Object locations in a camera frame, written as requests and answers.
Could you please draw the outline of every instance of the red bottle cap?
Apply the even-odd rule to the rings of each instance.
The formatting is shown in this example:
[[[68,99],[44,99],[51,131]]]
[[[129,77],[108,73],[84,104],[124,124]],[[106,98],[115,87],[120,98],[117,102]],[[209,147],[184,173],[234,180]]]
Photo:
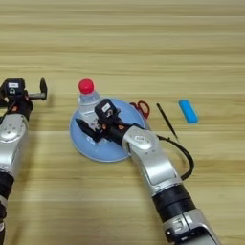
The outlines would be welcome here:
[[[78,88],[81,94],[88,95],[94,92],[95,86],[93,80],[86,78],[79,82]]]

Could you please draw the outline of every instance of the plastic bottle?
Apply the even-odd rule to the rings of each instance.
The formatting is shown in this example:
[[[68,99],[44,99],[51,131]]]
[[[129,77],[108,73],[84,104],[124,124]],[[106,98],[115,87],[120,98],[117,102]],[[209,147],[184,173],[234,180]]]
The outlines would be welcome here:
[[[82,120],[86,121],[93,129],[97,128],[96,105],[101,101],[99,93],[95,91],[94,82],[91,79],[83,79],[78,85],[80,95],[78,97],[78,112]]]

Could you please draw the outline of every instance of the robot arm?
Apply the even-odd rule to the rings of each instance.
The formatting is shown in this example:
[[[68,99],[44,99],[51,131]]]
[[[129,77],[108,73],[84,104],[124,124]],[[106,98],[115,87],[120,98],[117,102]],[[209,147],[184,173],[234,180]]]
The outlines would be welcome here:
[[[41,93],[29,95],[22,78],[7,79],[0,87],[0,107],[7,111],[0,118],[0,245],[4,243],[8,198],[20,170],[20,157],[28,139],[28,120],[33,110],[31,100],[45,100],[47,85],[40,82]]]
[[[221,245],[203,213],[195,208],[158,137],[137,124],[122,122],[120,111],[110,100],[103,100],[95,112],[100,129],[93,131],[77,119],[78,126],[96,142],[106,138],[128,152],[148,186],[167,241],[175,245]]]
[[[168,242],[220,245],[203,213],[196,209],[158,137],[137,126],[125,133],[122,146],[137,163],[163,221]]]

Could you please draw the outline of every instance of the black pen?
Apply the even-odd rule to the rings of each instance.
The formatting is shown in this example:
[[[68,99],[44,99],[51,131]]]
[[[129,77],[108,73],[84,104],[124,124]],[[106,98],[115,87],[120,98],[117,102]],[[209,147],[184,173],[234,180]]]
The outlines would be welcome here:
[[[160,103],[157,103],[157,107],[159,109],[159,111],[161,112],[163,118],[165,119],[165,122],[167,123],[167,126],[169,127],[169,129],[171,130],[172,134],[175,136],[176,140],[179,141],[179,138],[177,136],[177,134],[175,133],[172,125],[171,125],[171,122],[169,121],[169,119],[167,118],[162,106],[160,105]]]

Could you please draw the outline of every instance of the scissors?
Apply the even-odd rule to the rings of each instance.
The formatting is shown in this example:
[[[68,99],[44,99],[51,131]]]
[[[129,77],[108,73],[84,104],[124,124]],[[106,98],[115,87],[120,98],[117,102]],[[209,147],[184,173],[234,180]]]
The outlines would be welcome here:
[[[131,102],[130,104],[131,104],[132,106],[134,106],[134,108],[135,108],[137,111],[139,111],[139,112],[143,115],[143,117],[144,117],[145,119],[147,119],[147,118],[149,117],[149,114],[150,114],[150,107],[149,107],[149,105],[148,105],[145,101],[140,100],[140,101],[138,101],[137,103]]]

